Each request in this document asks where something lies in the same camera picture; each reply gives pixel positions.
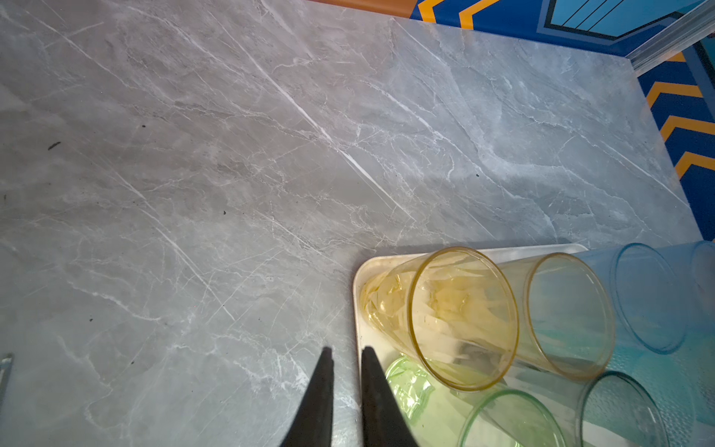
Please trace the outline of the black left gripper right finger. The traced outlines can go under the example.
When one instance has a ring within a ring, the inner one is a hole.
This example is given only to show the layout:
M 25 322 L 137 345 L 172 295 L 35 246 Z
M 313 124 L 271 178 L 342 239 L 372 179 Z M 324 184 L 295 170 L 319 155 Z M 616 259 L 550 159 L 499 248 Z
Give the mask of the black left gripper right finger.
M 362 350 L 360 368 L 363 445 L 417 447 L 371 346 Z

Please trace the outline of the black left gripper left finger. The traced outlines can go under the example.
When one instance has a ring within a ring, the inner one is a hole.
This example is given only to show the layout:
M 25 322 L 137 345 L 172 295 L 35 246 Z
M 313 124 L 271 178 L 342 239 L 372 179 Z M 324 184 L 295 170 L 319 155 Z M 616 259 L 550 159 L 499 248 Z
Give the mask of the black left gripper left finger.
M 280 445 L 331 446 L 333 395 L 333 351 L 325 346 L 290 429 Z

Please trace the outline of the green glass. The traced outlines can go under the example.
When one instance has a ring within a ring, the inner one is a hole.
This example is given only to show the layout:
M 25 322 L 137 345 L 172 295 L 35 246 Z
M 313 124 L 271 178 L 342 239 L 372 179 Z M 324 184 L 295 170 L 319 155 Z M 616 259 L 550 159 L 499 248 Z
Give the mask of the green glass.
M 385 378 L 420 446 L 565 446 L 552 413 L 532 395 L 498 383 L 478 392 L 446 387 L 407 357 Z

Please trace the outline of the yellow ribbed glass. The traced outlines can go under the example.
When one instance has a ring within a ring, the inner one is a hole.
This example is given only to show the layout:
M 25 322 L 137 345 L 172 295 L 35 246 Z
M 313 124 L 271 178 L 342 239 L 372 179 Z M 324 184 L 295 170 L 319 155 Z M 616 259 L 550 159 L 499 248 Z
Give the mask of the yellow ribbed glass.
M 497 264 L 471 248 L 434 251 L 373 276 L 359 305 L 393 348 L 452 389 L 494 386 L 517 354 L 514 293 Z

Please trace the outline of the yellow tall glass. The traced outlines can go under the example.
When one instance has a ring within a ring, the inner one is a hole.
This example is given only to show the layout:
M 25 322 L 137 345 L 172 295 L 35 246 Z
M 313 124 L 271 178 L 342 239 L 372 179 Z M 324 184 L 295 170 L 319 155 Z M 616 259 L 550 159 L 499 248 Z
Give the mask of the yellow tall glass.
M 519 312 L 516 358 L 573 381 L 606 369 L 616 344 L 614 305 L 595 272 L 567 253 L 499 264 Z

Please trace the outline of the grey smoked glass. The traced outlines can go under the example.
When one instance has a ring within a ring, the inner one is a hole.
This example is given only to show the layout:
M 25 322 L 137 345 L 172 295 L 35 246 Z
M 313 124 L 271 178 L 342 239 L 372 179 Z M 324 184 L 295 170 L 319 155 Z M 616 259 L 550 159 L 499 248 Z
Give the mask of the grey smoked glass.
M 537 398 L 559 424 L 569 446 L 669 446 L 655 401 L 623 372 L 604 372 L 575 381 L 553 372 L 517 365 L 508 385 Z

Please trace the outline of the teal glass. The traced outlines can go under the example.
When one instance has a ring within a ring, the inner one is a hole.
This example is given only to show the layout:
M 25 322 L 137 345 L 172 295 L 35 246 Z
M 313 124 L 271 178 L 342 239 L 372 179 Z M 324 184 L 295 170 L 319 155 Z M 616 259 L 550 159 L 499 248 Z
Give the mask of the teal glass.
M 628 374 L 648 391 L 672 446 L 714 444 L 714 338 L 689 340 L 668 355 L 617 348 L 610 370 Z

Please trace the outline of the light blue glass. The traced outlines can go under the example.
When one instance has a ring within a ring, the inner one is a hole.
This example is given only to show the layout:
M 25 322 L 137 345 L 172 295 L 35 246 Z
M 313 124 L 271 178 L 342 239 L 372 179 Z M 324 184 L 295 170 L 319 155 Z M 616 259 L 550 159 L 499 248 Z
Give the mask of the light blue glass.
M 681 347 L 687 312 L 677 303 L 676 274 L 658 251 L 630 243 L 576 257 L 593 270 L 611 299 L 617 348 L 670 355 Z

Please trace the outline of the blue tall glass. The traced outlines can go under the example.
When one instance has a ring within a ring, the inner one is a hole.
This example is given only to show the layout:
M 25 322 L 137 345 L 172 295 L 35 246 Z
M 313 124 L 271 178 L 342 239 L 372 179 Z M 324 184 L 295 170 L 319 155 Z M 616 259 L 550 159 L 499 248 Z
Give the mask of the blue tall glass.
M 681 344 L 673 357 L 681 364 L 706 361 L 714 355 L 714 243 L 701 240 L 657 251 L 674 275 L 666 309 Z

